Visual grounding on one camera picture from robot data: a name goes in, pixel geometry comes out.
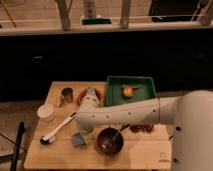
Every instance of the green plastic tray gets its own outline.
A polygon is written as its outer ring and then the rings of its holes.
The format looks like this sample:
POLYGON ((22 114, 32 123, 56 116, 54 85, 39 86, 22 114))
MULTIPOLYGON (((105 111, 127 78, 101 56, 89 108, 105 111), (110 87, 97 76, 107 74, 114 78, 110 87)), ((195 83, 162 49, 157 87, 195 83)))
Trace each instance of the green plastic tray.
POLYGON ((105 106, 115 106, 156 98, 156 91, 151 77, 109 76, 106 85, 105 106), (138 86, 132 97, 122 93, 123 85, 138 86))

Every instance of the brown bowl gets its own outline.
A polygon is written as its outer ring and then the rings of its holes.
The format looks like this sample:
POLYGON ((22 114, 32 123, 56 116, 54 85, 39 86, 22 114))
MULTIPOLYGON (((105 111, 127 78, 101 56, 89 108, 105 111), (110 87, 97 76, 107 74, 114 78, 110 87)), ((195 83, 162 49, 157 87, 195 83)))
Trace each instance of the brown bowl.
POLYGON ((117 129, 106 128, 99 133, 97 137, 97 146, 101 152, 107 155, 115 155, 121 151, 124 140, 121 133, 116 135, 117 132, 117 129))

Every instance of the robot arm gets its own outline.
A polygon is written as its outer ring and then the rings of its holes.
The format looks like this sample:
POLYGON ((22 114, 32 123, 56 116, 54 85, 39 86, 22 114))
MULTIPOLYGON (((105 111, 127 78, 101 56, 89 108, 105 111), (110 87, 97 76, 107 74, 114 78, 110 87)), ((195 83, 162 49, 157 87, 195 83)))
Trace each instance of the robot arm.
POLYGON ((76 122, 80 132, 93 130, 104 124, 173 124, 173 110, 179 97, 155 98, 112 107, 98 107, 95 90, 88 88, 77 111, 76 122))
POLYGON ((77 111, 80 132, 98 124, 173 124, 172 171, 213 170, 213 93, 194 91, 182 97, 151 99, 98 108, 89 89, 77 111))

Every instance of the white container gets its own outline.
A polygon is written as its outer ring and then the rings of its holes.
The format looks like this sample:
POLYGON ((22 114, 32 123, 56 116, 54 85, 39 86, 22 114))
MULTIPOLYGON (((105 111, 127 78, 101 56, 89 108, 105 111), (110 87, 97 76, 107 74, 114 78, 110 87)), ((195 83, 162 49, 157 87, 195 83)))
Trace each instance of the white container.
POLYGON ((38 117, 42 121, 50 122, 54 119, 54 109, 51 104, 44 104, 38 108, 38 117))

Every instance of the wooden table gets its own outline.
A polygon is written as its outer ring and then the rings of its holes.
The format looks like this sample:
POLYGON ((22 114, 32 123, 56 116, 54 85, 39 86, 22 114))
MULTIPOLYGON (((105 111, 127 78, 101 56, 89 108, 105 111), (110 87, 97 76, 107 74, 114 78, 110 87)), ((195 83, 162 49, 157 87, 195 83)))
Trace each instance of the wooden table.
POLYGON ((155 125, 154 131, 132 133, 129 129, 122 132, 124 146, 115 156, 106 156, 96 148, 96 137, 107 125, 97 126, 91 144, 74 148, 71 136, 78 132, 75 120, 56 134, 56 141, 41 145, 41 136, 53 130, 64 118, 77 110, 77 97, 88 86, 105 91, 104 82, 53 82, 46 102, 54 106, 55 119, 51 122, 39 121, 24 167, 26 169, 169 169, 171 145, 166 126, 155 125), (73 88, 74 101, 57 107, 58 97, 65 87, 73 88))

